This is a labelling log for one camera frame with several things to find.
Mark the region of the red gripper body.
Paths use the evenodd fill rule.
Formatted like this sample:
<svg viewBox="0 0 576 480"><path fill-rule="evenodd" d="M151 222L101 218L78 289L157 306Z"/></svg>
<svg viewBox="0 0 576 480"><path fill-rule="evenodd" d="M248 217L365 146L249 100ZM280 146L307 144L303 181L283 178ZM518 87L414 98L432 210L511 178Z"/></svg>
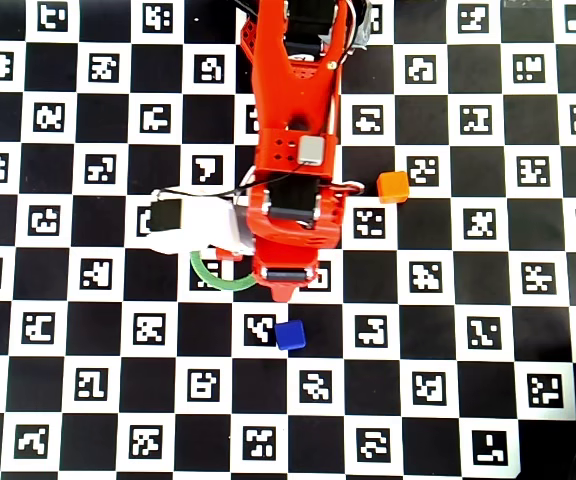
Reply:
<svg viewBox="0 0 576 480"><path fill-rule="evenodd" d="M315 279L319 252L338 245L346 199L363 193L364 185L329 178L260 178L247 183L245 191L253 277L268 288L301 288Z"/></svg>

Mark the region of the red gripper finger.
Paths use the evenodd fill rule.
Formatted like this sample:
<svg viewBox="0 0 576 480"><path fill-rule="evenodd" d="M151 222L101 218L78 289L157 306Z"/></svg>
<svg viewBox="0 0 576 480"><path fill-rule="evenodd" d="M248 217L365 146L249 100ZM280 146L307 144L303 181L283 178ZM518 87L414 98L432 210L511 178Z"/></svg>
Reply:
<svg viewBox="0 0 576 480"><path fill-rule="evenodd" d="M296 282L271 282L268 288L271 291L272 299L275 302L287 303L291 300L294 292L301 287Z"/></svg>

